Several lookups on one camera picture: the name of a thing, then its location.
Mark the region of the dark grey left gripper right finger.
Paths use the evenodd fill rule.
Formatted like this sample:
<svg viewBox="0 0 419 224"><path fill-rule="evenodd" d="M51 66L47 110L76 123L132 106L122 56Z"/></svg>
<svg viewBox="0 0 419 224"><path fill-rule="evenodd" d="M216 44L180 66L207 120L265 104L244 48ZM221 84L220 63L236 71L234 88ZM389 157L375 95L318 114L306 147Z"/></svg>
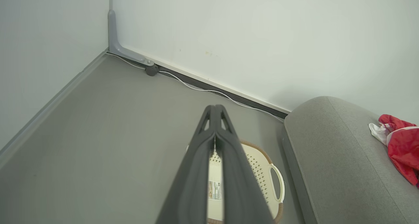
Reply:
<svg viewBox="0 0 419 224"><path fill-rule="evenodd" d="M215 106L215 149L222 160L224 223L273 224L232 121L222 105Z"/></svg>

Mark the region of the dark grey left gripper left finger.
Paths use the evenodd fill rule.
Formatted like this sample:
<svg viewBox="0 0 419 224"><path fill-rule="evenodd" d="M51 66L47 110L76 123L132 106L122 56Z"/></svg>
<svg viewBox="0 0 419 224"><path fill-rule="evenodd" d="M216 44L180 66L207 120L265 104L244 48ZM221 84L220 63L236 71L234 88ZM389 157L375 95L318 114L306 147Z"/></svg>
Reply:
<svg viewBox="0 0 419 224"><path fill-rule="evenodd" d="M169 189L157 224L208 222L209 161L214 151L214 138L215 106L208 105Z"/></svg>

